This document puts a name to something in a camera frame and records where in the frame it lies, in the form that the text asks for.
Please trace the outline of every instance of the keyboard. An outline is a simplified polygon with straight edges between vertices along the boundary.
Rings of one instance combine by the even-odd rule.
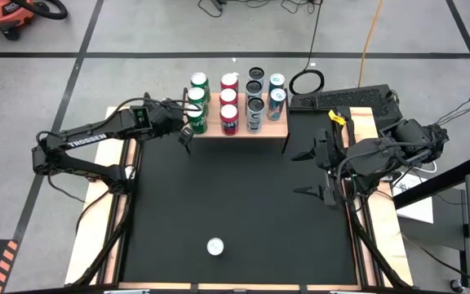
[[[336,106],[370,107],[373,110],[376,127],[382,129],[402,118],[398,104],[388,97],[389,91],[388,85],[378,85],[300,94],[291,99],[290,110],[329,111]]]

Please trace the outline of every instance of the yellow tape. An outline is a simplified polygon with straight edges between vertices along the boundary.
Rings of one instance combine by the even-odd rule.
[[[340,116],[336,115],[333,110],[329,112],[330,119],[334,122],[337,122],[339,125],[343,126],[346,124],[346,120],[341,118]]]

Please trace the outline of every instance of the orange cable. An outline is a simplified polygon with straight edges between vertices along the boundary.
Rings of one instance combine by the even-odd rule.
[[[367,34],[366,45],[364,46],[364,51],[362,52],[362,59],[360,61],[360,76],[358,77],[358,87],[360,87],[362,82],[362,72],[364,70],[364,60],[366,59],[367,47],[369,46],[369,40],[373,34],[373,29],[375,29],[376,20],[379,18],[380,9],[382,8],[384,0],[379,0],[379,6],[376,8],[375,17],[373,17],[373,22],[371,23],[371,29]]]

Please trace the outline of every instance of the black hose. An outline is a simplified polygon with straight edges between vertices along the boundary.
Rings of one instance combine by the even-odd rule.
[[[69,12],[60,0],[47,0],[59,8],[59,12],[44,11],[39,7],[30,5],[26,0],[11,0],[13,3],[23,7],[24,9],[31,11],[39,16],[45,17],[50,20],[64,20],[68,16]]]

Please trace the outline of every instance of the green soda can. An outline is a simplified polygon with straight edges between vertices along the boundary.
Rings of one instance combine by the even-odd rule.
[[[192,127],[193,132],[196,134],[204,134],[208,129],[204,111],[199,110],[196,105],[188,105],[187,109],[186,115],[188,116],[189,125]]]
[[[190,80],[192,87],[200,87],[206,93],[206,103],[210,103],[210,81],[205,73],[194,73]]]
[[[206,101],[206,92],[200,87],[193,87],[188,91],[188,101],[202,107],[204,114],[208,116],[208,103]]]

